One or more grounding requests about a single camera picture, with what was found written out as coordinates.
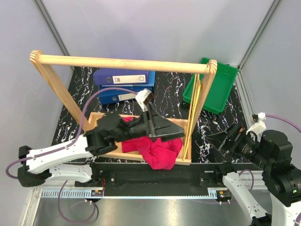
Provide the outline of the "red t shirt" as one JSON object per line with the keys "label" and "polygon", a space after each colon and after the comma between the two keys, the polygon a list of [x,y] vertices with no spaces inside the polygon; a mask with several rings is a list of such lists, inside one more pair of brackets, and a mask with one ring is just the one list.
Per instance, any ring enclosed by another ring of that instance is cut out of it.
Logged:
{"label": "red t shirt", "polygon": [[152,141],[145,129],[135,132],[130,140],[122,141],[122,152],[137,151],[153,170],[171,170],[182,148],[181,138],[161,141],[160,138]]}

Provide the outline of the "yellow clothes hanger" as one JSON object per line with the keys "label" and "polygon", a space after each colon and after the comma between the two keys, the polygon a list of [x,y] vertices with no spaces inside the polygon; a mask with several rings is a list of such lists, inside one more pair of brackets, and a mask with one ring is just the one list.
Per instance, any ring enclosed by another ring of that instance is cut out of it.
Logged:
{"label": "yellow clothes hanger", "polygon": [[185,135],[185,141],[184,141],[184,149],[183,149],[183,155],[182,155],[182,160],[184,160],[186,158],[187,155],[187,151],[189,148],[189,143],[190,143],[190,137],[192,134],[192,124],[193,124],[193,119],[194,119],[194,115],[195,115],[195,106],[196,106],[196,102],[198,100],[198,96],[199,96],[199,91],[198,88],[200,86],[200,78],[199,78],[199,74],[195,74],[195,78],[194,78],[194,83],[193,83],[193,89],[192,89],[192,94],[191,94],[191,102],[190,102],[190,110],[189,110],[189,117],[188,117],[188,124],[186,127],[186,135]]}

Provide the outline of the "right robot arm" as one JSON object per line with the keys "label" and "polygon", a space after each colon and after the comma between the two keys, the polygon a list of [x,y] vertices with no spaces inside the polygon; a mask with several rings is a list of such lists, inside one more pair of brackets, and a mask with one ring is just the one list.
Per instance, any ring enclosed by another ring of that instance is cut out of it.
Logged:
{"label": "right robot arm", "polygon": [[301,224],[301,171],[291,163],[293,145],[276,130],[263,132],[260,141],[239,124],[209,135],[206,140],[228,155],[242,157],[262,170],[271,201],[269,214],[242,184],[231,163],[215,168],[214,182],[232,193],[251,226],[299,226]]}

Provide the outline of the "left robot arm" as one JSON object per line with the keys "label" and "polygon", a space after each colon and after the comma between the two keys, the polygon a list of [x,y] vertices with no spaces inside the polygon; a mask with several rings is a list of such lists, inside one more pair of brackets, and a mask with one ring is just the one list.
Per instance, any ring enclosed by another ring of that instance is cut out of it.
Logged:
{"label": "left robot arm", "polygon": [[73,180],[100,184],[99,172],[88,165],[84,169],[69,164],[69,161],[107,154],[116,150],[117,143],[139,138],[150,141],[181,141],[184,128],[157,113],[152,104],[139,117],[130,120],[117,113],[106,113],[97,120],[97,126],[71,141],[42,149],[26,145],[19,148],[22,166],[17,179],[23,187],[34,187],[50,180]]}

